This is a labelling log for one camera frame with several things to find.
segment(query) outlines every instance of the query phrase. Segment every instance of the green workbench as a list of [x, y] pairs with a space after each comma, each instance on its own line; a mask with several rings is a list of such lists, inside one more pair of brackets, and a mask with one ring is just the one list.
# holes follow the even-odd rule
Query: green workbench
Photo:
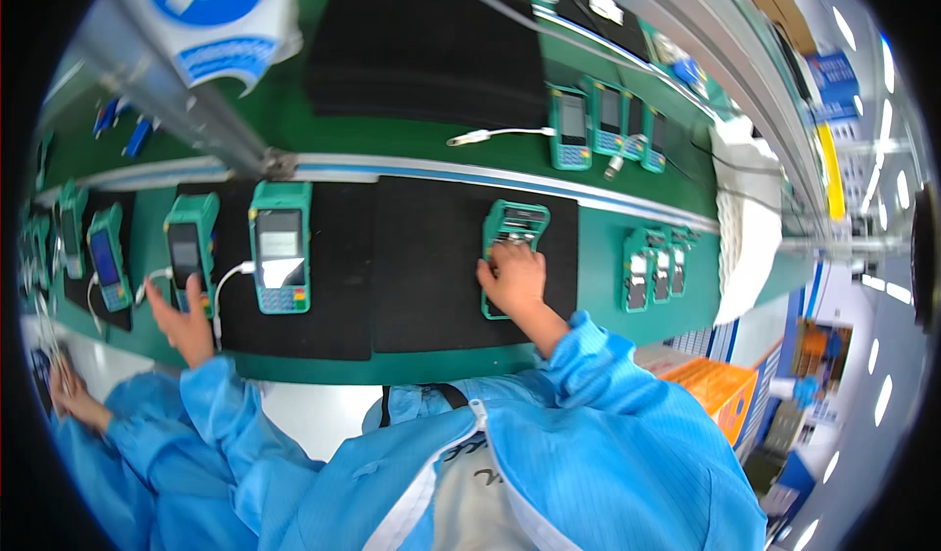
[[[711, 158], [691, 144], [691, 138], [694, 138], [697, 145], [709, 146], [705, 125], [711, 119], [707, 114], [655, 76], [627, 69], [618, 71], [612, 63], [546, 36], [540, 38], [548, 79], [559, 84], [574, 84], [582, 74], [588, 73], [608, 81], [623, 80], [632, 91], [670, 119], [666, 155], [676, 161], [690, 178], [681, 175], [671, 165], [667, 165], [665, 173], [655, 175], [628, 162], [615, 180], [608, 182], [602, 176], [606, 165], [602, 157], [595, 157], [596, 163], [590, 171], [560, 172], [549, 163], [547, 138], [539, 135], [503, 135], [479, 145], [451, 148], [444, 144], [447, 139], [472, 128], [396, 119], [315, 116], [303, 93], [301, 77], [317, 21], [326, 2], [298, 0], [299, 26], [305, 35], [305, 49], [294, 58], [273, 66], [254, 92], [239, 98], [243, 90], [241, 82], [232, 79], [216, 82], [218, 90], [266, 144], [304, 153], [412, 157], [508, 169], [626, 193], [708, 218], [716, 217], [715, 175]], [[589, 46], [603, 49], [602, 45], [567, 28], [545, 19], [538, 21], [565, 32], [569, 37], [581, 39]], [[171, 134], [159, 132], [151, 137], [136, 160], [123, 157], [121, 150], [134, 129], [136, 116], [133, 111], [126, 114], [112, 131], [95, 141], [91, 137], [91, 125], [96, 106], [111, 97], [111, 93], [97, 84], [86, 84], [66, 107], [48, 119], [55, 139], [46, 177], [47, 188], [60, 185], [70, 177], [199, 155], [176, 141]], [[173, 198], [173, 189], [137, 192], [129, 263], [135, 287], [144, 275], [165, 267], [169, 262], [162, 222]], [[639, 345], [710, 326], [719, 305], [719, 239], [716, 235], [704, 234], [688, 256], [688, 288], [683, 298], [654, 305], [642, 313], [626, 314], [618, 309], [616, 294], [619, 293], [625, 234], [632, 228], [658, 224], [580, 206], [578, 306], [588, 310], [599, 324], [628, 336]], [[759, 302], [806, 283], [812, 273], [812, 265], [809, 259], [780, 254]], [[58, 300], [57, 321], [79, 333], [97, 337], [88, 313], [63, 298], [60, 284], [53, 288], [53, 293]], [[179, 354], [168, 346], [156, 328], [146, 303], [134, 313], [133, 329], [133, 333], [111, 329], [107, 342], [118, 349], [156, 361], [182, 365]], [[532, 345], [465, 351], [374, 353], [368, 362], [230, 354], [246, 377], [316, 383], [430, 382], [507, 373], [533, 365]]]

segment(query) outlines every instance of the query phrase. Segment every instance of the metal pole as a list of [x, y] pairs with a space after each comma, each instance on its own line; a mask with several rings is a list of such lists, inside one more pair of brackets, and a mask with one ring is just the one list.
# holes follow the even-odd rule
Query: metal pole
[[209, 84], [190, 90], [123, 0], [96, 0], [79, 26], [75, 49], [113, 92], [200, 154], [245, 175], [266, 171], [267, 145]]

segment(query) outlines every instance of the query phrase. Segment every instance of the cardboard box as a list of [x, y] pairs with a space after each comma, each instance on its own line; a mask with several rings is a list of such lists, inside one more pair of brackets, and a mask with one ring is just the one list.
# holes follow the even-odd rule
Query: cardboard box
[[783, 31], [795, 51], [802, 55], [817, 54], [817, 44], [794, 0], [752, 0], [759, 10]]

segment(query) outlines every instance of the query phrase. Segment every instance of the gray cable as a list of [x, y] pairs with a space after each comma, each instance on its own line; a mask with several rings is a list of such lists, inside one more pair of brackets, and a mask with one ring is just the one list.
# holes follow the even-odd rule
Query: gray cable
[[573, 39], [571, 39], [571, 38], [568, 38], [567, 36], [564, 36], [563, 34], [559, 34], [559, 33], [556, 32], [555, 30], [550, 30], [550, 29], [548, 29], [547, 27], [539, 26], [539, 25], [536, 24], [533, 20], [531, 20], [531, 19], [527, 18], [526, 16], [520, 14], [519, 12], [517, 12], [517, 11], [514, 10], [513, 8], [509, 7], [508, 5], [506, 5], [505, 3], [503, 3], [503, 2], [500, 1], [500, 0], [479, 0], [479, 1], [482, 2], [483, 4], [488, 5], [488, 6], [491, 7], [491, 8], [493, 8], [493, 9], [496, 10], [497, 12], [500, 12], [501, 14], [503, 14], [504, 16], [510, 18], [510, 19], [513, 20], [514, 22], [516, 22], [516, 23], [518, 23], [518, 24], [520, 24], [520, 25], [522, 25], [522, 26], [525, 26], [525, 27], [529, 28], [530, 30], [534, 30], [534, 31], [539, 32], [539, 33], [541, 33], [541, 34], [546, 34], [547, 36], [551, 36], [551, 37], [553, 37], [553, 38], [557, 38], [557, 39], [559, 39], [559, 40], [561, 40], [561, 41], [563, 41], [563, 42], [565, 42], [565, 43], [570, 44], [572, 47], [578, 47], [578, 48], [581, 49], [581, 50], [586, 50], [586, 51], [592, 53], [593, 55], [597, 55], [598, 57], [600, 57], [600, 58], [602, 58], [602, 59], [605, 59], [605, 60], [607, 60], [607, 61], [610, 61], [611, 63], [618, 64], [618, 65], [620, 65], [620, 66], [622, 66], [622, 67], [627, 67], [628, 69], [632, 69], [632, 70], [634, 70], [634, 71], [639, 71], [639, 72], [641, 72], [641, 73], [646, 73], [646, 74], [648, 74], [648, 75], [653, 75], [653, 76], [655, 76], [656, 78], [660, 78], [660, 79], [664, 78], [663, 74], [661, 74], [661, 73], [659, 73], [659, 72], [657, 72], [657, 71], [654, 71], [653, 69], [647, 68], [647, 67], [642, 66], [642, 65], [638, 65], [638, 64], [634, 64], [634, 63], [629, 63], [629, 62], [627, 62], [627, 61], [625, 61], [625, 60], [623, 60], [623, 59], [618, 59], [618, 57], [614, 57], [614, 56], [609, 55], [609, 54], [607, 54], [607, 53], [603, 53], [603, 52], [601, 52], [601, 51], [599, 51], [599, 50], [592, 49], [591, 47], [589, 47], [588, 45], [586, 45], [586, 44], [584, 44], [584, 43], [580, 43], [580, 42], [578, 42], [578, 41], [576, 41], [576, 40], [573, 40]]

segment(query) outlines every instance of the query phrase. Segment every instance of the blue anti-static coat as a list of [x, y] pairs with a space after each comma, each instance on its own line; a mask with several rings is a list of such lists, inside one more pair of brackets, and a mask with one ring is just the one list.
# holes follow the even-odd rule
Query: blue anti-static coat
[[430, 548], [441, 454], [479, 430], [540, 549], [762, 548], [766, 518], [702, 406], [634, 365], [634, 345], [587, 314], [570, 325], [545, 369], [456, 382], [465, 408], [394, 390], [393, 425], [345, 441], [326, 464], [274, 427], [227, 357], [183, 372], [180, 394], [227, 460], [232, 507], [263, 549]]

